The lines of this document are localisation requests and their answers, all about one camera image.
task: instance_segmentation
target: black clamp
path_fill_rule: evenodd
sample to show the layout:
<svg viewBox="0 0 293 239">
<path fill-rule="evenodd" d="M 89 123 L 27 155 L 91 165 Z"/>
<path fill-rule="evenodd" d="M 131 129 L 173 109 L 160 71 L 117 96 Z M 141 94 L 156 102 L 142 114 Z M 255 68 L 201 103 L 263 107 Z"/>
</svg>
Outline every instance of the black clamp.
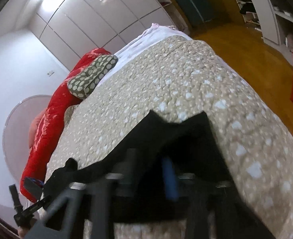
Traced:
<svg viewBox="0 0 293 239">
<path fill-rule="evenodd" d="M 14 220 L 17 226 L 30 228 L 31 227 L 30 221 L 34 217 L 34 213 L 50 201 L 50 196 L 47 196 L 43 198 L 42 200 L 37 201 L 35 204 L 23 210 L 23 206 L 20 203 L 16 185 L 15 184 L 10 185 L 9 191 L 12 195 L 14 208 L 17 212 L 17 214 L 14 216 Z"/>
</svg>

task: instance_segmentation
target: pink pillow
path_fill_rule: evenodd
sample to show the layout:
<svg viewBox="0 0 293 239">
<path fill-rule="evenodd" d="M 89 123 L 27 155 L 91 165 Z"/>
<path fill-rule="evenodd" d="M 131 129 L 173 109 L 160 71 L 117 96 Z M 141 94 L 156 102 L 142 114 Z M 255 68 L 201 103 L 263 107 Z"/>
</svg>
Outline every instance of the pink pillow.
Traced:
<svg viewBox="0 0 293 239">
<path fill-rule="evenodd" d="M 32 148 L 34 141 L 35 141 L 35 135 L 37 128 L 39 126 L 40 120 L 45 114 L 47 108 L 43 109 L 41 113 L 39 113 L 34 120 L 31 122 L 30 127 L 29 127 L 29 134 L 28 134 L 28 145 L 29 148 Z"/>
</svg>

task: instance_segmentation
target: round mirror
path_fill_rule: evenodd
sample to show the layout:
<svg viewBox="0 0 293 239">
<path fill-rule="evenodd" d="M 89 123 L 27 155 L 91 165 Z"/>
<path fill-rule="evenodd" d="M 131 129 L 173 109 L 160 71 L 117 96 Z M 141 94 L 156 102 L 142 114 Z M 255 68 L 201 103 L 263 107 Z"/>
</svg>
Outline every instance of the round mirror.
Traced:
<svg viewBox="0 0 293 239">
<path fill-rule="evenodd" d="M 33 119 L 48 106 L 51 96 L 36 95 L 20 102 L 8 116 L 3 132 L 5 161 L 19 183 L 29 157 L 28 132 Z"/>
</svg>

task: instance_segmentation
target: green patterned pillow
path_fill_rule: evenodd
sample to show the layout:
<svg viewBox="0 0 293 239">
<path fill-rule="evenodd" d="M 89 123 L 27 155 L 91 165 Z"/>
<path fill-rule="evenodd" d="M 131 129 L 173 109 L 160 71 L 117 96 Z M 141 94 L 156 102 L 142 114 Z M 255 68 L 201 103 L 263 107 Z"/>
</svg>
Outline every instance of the green patterned pillow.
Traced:
<svg viewBox="0 0 293 239">
<path fill-rule="evenodd" d="M 84 100 L 117 62 L 118 58 L 115 55 L 97 57 L 86 69 L 68 81 L 70 93 Z"/>
</svg>

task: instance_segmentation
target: bed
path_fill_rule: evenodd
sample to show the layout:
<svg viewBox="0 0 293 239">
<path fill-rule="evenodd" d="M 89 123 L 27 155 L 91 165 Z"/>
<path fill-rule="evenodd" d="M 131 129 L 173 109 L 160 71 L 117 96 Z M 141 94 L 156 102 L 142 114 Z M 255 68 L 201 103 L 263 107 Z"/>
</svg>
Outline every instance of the bed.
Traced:
<svg viewBox="0 0 293 239">
<path fill-rule="evenodd" d="M 277 239 L 293 238 L 293 137 L 252 87 L 205 42 L 157 24 L 115 55 L 115 68 L 66 112 L 46 179 L 70 157 L 79 168 L 103 159 L 151 109 L 169 122 L 205 111 L 242 198 Z M 116 224 L 115 236 L 182 239 L 185 225 Z"/>
</svg>

